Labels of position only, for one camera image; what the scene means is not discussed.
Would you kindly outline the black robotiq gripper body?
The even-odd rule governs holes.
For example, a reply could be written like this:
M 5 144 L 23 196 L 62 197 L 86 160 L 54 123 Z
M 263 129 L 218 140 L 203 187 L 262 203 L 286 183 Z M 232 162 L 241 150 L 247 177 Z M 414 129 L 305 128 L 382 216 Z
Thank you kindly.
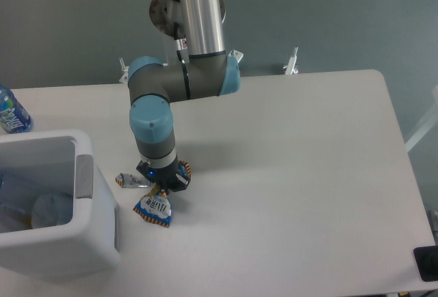
M 150 166 L 147 162 L 140 161 L 137 166 Z M 166 180 L 178 174 L 183 174 L 183 164 L 178 160 L 174 160 L 169 166 L 156 168 L 159 170 L 163 188 Z

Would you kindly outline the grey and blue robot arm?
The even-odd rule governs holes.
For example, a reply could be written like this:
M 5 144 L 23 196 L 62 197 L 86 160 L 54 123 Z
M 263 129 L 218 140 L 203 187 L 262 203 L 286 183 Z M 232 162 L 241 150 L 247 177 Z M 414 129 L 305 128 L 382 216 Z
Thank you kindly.
M 237 92 L 240 69 L 226 52 L 220 0 L 163 1 L 164 27 L 175 40 L 186 40 L 188 54 L 177 50 L 177 62 L 168 65 L 139 57 L 129 65 L 127 86 L 129 124 L 141 157 L 137 170 L 169 193 L 186 190 L 191 181 L 188 165 L 178 159 L 171 103 Z

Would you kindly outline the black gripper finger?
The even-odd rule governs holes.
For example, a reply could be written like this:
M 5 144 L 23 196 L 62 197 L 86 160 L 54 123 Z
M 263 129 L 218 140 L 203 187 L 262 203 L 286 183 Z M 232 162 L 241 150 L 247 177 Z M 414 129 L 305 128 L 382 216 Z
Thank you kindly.
M 190 175 L 176 174 L 175 176 L 168 178 L 165 183 L 164 190 L 167 193 L 181 192 L 188 188 L 191 182 Z
M 136 171 L 152 188 L 163 189 L 159 170 L 150 166 L 137 166 Z

